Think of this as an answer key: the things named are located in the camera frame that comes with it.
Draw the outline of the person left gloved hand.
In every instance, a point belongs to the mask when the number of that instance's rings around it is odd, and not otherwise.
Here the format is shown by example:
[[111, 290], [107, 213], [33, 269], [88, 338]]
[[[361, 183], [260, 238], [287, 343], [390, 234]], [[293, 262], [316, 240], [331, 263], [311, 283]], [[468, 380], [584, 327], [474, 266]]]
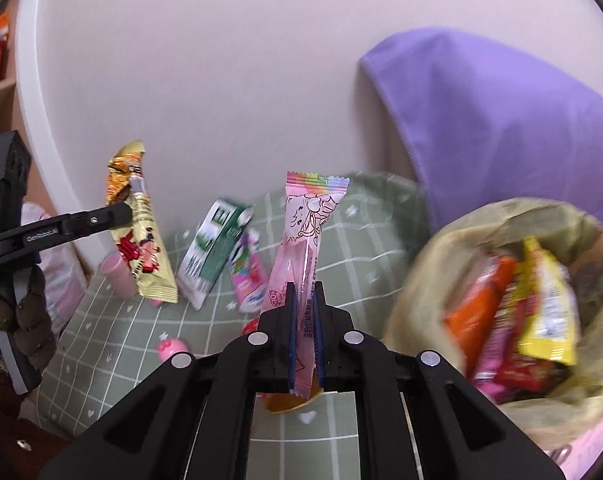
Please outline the person left gloved hand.
[[45, 288], [44, 274], [33, 266], [27, 292], [15, 308], [0, 297], [0, 330], [14, 336], [17, 350], [38, 372], [49, 365], [56, 351]]

